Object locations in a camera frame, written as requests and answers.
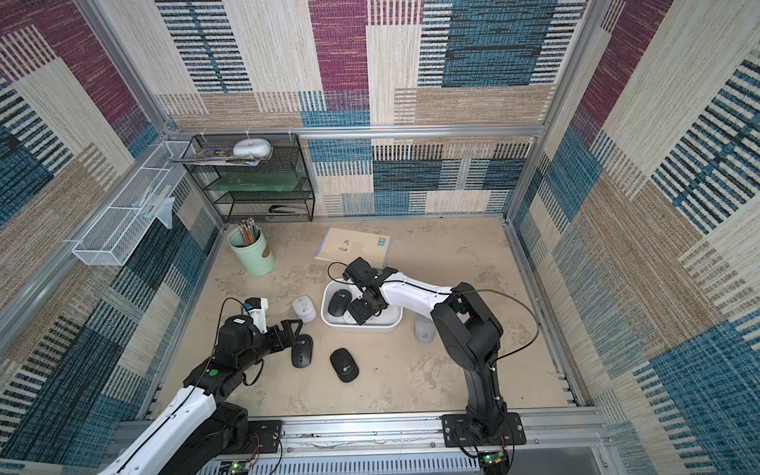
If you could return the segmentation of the white ribbed mouse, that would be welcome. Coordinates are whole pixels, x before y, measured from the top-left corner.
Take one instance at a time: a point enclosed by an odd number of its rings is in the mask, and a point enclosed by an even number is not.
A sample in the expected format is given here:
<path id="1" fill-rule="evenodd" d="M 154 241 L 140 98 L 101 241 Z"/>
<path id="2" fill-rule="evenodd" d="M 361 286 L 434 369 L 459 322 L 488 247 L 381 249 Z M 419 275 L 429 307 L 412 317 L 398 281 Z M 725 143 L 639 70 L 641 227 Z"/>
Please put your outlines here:
<path id="1" fill-rule="evenodd" d="M 304 324 L 309 324 L 317 318 L 317 308 L 307 295 L 298 296 L 292 302 L 296 317 Z"/>

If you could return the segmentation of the black Lecoo side mouse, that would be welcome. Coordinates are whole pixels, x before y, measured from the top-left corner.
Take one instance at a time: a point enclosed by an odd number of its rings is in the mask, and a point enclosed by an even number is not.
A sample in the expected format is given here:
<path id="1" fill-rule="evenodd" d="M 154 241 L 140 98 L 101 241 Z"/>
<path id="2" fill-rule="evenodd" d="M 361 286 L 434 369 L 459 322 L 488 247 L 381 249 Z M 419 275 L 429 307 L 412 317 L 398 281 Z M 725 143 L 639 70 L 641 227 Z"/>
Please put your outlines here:
<path id="1" fill-rule="evenodd" d="M 297 336 L 291 348 L 291 362 L 295 368 L 303 369 L 312 363 L 314 340 L 308 334 Z"/>

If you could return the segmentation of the black mouse with logo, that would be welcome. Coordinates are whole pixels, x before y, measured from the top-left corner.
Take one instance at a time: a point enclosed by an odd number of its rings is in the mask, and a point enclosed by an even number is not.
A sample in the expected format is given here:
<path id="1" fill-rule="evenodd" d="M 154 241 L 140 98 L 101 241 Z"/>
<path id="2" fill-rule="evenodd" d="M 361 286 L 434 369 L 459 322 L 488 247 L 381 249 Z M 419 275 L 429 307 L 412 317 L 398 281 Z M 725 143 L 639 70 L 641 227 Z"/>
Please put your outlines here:
<path id="1" fill-rule="evenodd" d="M 352 293 L 346 289 L 336 291 L 328 304 L 328 314 L 335 318 L 342 318 L 352 302 Z"/>

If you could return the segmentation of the grey mouse with buttons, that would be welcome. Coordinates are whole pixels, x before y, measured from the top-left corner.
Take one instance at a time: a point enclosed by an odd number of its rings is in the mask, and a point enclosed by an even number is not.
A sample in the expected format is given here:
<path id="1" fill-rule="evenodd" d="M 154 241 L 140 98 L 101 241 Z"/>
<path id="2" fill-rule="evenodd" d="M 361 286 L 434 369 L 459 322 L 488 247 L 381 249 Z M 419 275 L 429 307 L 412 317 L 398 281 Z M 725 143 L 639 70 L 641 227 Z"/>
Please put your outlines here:
<path id="1" fill-rule="evenodd" d="M 414 334 L 421 344 L 430 344 L 435 339 L 435 323 L 428 317 L 415 316 Z"/>

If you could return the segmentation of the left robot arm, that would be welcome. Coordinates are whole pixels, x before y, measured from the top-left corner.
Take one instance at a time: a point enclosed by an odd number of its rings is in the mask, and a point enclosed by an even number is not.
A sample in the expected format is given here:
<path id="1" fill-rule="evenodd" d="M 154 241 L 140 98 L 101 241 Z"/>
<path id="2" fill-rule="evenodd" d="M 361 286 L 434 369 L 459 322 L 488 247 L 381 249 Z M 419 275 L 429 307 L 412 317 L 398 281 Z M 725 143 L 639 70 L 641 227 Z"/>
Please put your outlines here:
<path id="1" fill-rule="evenodd" d="M 222 324 L 212 354 L 183 381 L 172 402 L 103 474 L 195 474 L 230 447 L 249 443 L 249 413 L 228 402 L 245 372 L 295 346 L 300 320 L 261 332 L 249 315 Z"/>

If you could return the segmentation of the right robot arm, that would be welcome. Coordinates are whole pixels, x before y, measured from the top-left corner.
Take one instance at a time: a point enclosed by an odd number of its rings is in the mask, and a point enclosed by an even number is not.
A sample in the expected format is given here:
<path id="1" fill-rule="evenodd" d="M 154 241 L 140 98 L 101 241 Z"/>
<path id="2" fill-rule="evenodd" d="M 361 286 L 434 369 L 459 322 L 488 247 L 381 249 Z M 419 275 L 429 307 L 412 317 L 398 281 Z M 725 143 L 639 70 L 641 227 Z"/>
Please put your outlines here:
<path id="1" fill-rule="evenodd" d="M 507 413 L 497 372 L 504 330 L 478 292 L 464 282 L 457 287 L 423 283 L 391 267 L 375 269 L 361 259 L 346 267 L 342 277 L 360 292 L 348 305 L 359 325 L 390 306 L 433 322 L 446 353 L 464 373 L 466 432 L 481 445 L 498 439 Z"/>

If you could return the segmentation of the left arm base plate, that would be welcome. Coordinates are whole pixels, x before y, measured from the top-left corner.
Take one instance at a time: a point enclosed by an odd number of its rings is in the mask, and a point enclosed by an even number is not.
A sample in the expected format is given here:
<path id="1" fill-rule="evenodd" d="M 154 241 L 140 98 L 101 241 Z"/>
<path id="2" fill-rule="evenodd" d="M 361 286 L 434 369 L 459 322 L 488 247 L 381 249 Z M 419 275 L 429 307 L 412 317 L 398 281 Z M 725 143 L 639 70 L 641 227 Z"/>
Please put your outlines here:
<path id="1" fill-rule="evenodd" d="M 279 453 L 282 426 L 281 420 L 249 421 L 249 429 L 237 454 L 251 458 L 255 454 Z"/>

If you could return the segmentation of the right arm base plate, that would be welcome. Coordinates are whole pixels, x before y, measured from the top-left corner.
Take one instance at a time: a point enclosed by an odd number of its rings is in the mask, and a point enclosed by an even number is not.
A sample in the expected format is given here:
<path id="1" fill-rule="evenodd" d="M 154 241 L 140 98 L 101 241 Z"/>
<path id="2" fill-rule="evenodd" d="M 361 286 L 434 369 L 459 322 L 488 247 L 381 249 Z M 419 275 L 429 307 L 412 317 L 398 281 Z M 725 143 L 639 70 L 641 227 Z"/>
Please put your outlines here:
<path id="1" fill-rule="evenodd" d="M 466 414 L 445 414 L 441 416 L 443 439 L 446 447 L 506 447 L 507 445 L 525 445 L 526 434 L 521 416 L 506 413 L 498 416 L 500 427 L 488 433 L 483 423 L 473 422 Z"/>

